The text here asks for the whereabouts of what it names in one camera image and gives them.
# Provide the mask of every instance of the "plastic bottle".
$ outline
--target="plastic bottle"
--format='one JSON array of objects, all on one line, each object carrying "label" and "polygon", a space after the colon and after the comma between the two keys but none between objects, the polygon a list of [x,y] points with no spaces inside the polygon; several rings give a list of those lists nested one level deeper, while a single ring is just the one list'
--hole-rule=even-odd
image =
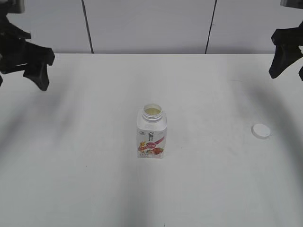
[{"label": "plastic bottle", "polygon": [[163,158],[167,133],[166,114],[157,104],[148,104],[137,117],[138,157]]}]

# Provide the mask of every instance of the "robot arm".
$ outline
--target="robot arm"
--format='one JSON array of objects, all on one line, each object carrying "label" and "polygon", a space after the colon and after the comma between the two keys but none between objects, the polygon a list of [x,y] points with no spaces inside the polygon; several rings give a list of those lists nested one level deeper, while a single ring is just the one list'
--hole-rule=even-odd
[{"label": "robot arm", "polygon": [[281,0],[281,6],[303,9],[303,0]]},{"label": "robot arm", "polygon": [[42,91],[49,85],[47,65],[54,62],[51,48],[26,42],[30,33],[14,26],[7,19],[8,13],[22,13],[23,0],[0,0],[0,72],[7,74],[23,71],[23,77],[33,81]]},{"label": "robot arm", "polygon": [[[281,6],[303,9],[303,0],[281,0]],[[298,27],[277,29],[271,37],[276,52],[269,69],[271,78],[277,78],[285,69],[303,57],[303,22]],[[303,80],[303,67],[299,71]]]}]

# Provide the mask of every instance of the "printed label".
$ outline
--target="printed label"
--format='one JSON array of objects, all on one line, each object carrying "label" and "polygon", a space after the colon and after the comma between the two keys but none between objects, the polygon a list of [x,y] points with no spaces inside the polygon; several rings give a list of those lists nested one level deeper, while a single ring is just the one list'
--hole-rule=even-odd
[{"label": "printed label", "polygon": [[146,131],[137,129],[138,157],[162,158],[166,142],[166,129]]}]

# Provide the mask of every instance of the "white wall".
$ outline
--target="white wall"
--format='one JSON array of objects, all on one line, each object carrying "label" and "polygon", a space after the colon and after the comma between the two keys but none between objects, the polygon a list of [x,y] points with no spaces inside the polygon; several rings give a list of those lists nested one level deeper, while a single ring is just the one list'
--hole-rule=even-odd
[{"label": "white wall", "polygon": [[25,0],[25,13],[8,18],[31,33],[30,42],[55,52],[90,53],[81,0]]},{"label": "white wall", "polygon": [[[204,53],[215,0],[84,0],[95,53]],[[90,53],[81,0],[25,0],[9,15],[32,42]],[[303,9],[280,0],[218,0],[207,53],[273,53],[277,28],[298,26]]]},{"label": "white wall", "polygon": [[207,53],[274,53],[274,31],[302,20],[303,9],[280,0],[218,0]]},{"label": "white wall", "polygon": [[98,53],[204,53],[214,0],[85,0]]}]

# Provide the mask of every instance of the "white table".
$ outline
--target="white table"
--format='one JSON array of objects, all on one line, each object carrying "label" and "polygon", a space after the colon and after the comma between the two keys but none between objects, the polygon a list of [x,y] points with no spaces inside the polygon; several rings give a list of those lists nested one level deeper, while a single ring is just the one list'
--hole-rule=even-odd
[{"label": "white table", "polygon": [[[57,54],[47,92],[5,75],[0,226],[303,226],[303,61],[272,80],[272,58]],[[162,160],[136,157],[149,102]]]}]

